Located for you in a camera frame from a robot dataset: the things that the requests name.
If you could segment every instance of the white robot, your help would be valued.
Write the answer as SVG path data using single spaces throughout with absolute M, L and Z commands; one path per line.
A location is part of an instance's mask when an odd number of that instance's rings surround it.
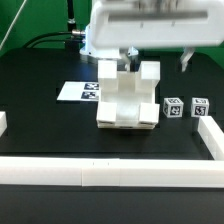
M 196 46 L 224 40 L 224 0 L 95 0 L 82 55 L 100 59 L 98 127 L 153 129 L 159 120 L 159 62 L 130 72 L 133 48 L 183 47 L 182 71 Z M 117 72 L 124 59 L 126 72 Z

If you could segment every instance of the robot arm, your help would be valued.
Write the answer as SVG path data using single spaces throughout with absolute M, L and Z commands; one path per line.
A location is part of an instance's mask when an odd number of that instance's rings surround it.
M 96 48 L 219 45 L 224 0 L 96 1 L 89 40 Z

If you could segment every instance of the black table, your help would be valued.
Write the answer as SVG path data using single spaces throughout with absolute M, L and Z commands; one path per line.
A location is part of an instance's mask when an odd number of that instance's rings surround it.
M 63 50 L 17 49 L 0 59 L 0 111 L 8 129 L 0 155 L 136 159 L 212 159 L 191 118 L 192 97 L 210 101 L 209 114 L 224 128 L 224 71 L 195 54 L 188 70 L 180 53 L 143 52 L 160 60 L 156 101 L 180 97 L 183 118 L 153 131 L 107 130 L 96 125 L 94 102 L 57 102 L 65 81 L 97 81 L 97 66 Z M 223 223 L 218 189 L 0 186 L 0 223 Z

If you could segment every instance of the small white cube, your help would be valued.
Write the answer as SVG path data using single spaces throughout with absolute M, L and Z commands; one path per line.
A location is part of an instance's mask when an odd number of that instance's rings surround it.
M 207 116 L 209 101 L 206 98 L 192 98 L 191 117 Z
M 139 123 L 155 125 L 159 122 L 159 104 L 141 103 Z
M 183 107 L 179 98 L 164 98 L 163 112 L 168 118 L 182 117 Z
M 114 124 L 116 122 L 117 104 L 99 102 L 97 110 L 97 122 Z

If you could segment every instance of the white plastic structure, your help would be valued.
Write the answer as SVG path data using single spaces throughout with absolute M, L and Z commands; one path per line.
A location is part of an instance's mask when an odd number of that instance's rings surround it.
M 99 0 L 88 35 L 97 49 L 219 45 L 223 12 L 224 0 Z
M 2 136 L 6 128 L 7 128 L 6 114 L 5 112 L 0 111 L 0 137 Z
M 208 116 L 209 101 L 206 98 L 192 98 L 191 116 L 201 117 Z
M 200 117 L 198 132 L 215 160 L 224 161 L 224 133 L 210 116 Z
M 224 188 L 224 133 L 209 116 L 198 132 L 213 161 L 0 157 L 0 184 Z
M 120 72 L 116 61 L 99 60 L 98 80 L 98 127 L 155 127 L 159 120 L 155 87 L 160 80 L 160 62 L 141 62 L 138 72 Z

